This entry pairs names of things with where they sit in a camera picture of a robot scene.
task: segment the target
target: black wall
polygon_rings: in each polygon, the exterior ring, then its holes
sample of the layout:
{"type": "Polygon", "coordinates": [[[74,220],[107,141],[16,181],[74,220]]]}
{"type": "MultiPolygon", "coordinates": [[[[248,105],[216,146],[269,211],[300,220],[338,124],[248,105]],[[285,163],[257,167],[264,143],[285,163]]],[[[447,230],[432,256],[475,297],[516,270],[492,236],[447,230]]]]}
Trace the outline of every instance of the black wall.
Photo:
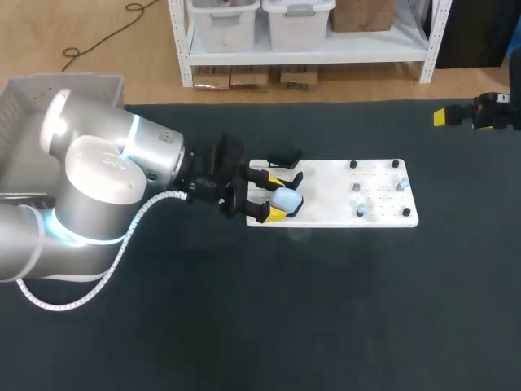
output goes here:
{"type": "Polygon", "coordinates": [[[521,0],[453,0],[437,68],[498,67],[521,15],[521,0]]]}

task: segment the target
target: pegboard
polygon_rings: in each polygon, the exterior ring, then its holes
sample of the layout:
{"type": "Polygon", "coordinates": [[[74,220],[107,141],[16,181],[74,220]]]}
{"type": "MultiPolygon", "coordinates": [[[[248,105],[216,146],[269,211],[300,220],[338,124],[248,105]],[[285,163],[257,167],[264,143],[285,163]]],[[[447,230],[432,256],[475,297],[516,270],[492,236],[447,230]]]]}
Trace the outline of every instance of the pegboard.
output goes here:
{"type": "MultiPolygon", "coordinates": [[[[296,217],[282,222],[260,224],[247,217],[249,226],[286,228],[407,228],[418,225],[412,187],[398,191],[403,178],[410,181],[403,160],[302,160],[295,169],[270,168],[266,160],[252,160],[253,169],[266,169],[291,181],[304,173],[298,192],[304,204],[296,217]],[[358,183],[360,190],[355,191],[358,183]],[[368,211],[357,216],[360,204],[368,211]]],[[[262,204],[273,193],[249,184],[248,199],[262,204]]]]}

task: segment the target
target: yellow object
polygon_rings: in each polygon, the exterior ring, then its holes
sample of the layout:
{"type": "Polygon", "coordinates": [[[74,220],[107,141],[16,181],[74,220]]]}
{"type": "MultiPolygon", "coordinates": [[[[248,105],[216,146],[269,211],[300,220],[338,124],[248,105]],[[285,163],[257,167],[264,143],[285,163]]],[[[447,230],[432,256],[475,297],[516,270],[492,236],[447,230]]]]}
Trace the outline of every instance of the yellow object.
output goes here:
{"type": "Polygon", "coordinates": [[[286,218],[287,213],[283,210],[274,208],[273,206],[269,207],[269,216],[266,218],[264,222],[281,222],[286,218]]]}
{"type": "Polygon", "coordinates": [[[445,120],[445,108],[442,108],[434,113],[434,126],[440,127],[447,125],[445,120]]]}
{"type": "Polygon", "coordinates": [[[277,177],[274,177],[272,174],[268,174],[268,180],[272,183],[277,183],[278,185],[285,187],[284,183],[280,182],[280,180],[277,177]]]}

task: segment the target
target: cardboard box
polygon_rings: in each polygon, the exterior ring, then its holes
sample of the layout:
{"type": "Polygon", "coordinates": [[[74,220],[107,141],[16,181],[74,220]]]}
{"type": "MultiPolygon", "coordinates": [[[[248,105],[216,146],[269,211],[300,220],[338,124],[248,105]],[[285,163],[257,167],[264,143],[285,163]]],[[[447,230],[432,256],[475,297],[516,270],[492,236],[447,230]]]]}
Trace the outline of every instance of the cardboard box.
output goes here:
{"type": "Polygon", "coordinates": [[[283,65],[280,82],[290,90],[310,90],[318,82],[318,66],[283,65]]]}
{"type": "Polygon", "coordinates": [[[231,67],[204,66],[192,69],[194,88],[200,90],[229,90],[231,67]]]}
{"type": "Polygon", "coordinates": [[[269,67],[259,65],[239,65],[231,69],[230,88],[232,90],[266,92],[269,86],[269,67]]]}
{"type": "Polygon", "coordinates": [[[388,31],[396,10],[396,0],[337,0],[331,12],[331,27],[338,33],[388,31]]]}

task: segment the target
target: wooden floor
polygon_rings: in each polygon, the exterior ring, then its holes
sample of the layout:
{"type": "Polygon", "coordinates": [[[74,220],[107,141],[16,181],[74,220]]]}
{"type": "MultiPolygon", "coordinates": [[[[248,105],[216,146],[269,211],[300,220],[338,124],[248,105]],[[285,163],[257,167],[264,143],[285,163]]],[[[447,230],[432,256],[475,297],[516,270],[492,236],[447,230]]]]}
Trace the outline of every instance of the wooden floor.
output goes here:
{"type": "MultiPolygon", "coordinates": [[[[9,77],[59,72],[62,50],[81,50],[128,23],[129,0],[3,0],[0,6],[0,86],[9,77]]],[[[147,9],[137,24],[80,58],[69,72],[125,76],[126,103],[353,102],[387,99],[470,98],[485,91],[508,91],[502,68],[435,72],[430,85],[418,84],[418,64],[325,66],[313,92],[267,93],[197,91],[182,87],[166,0],[147,9]]]]}

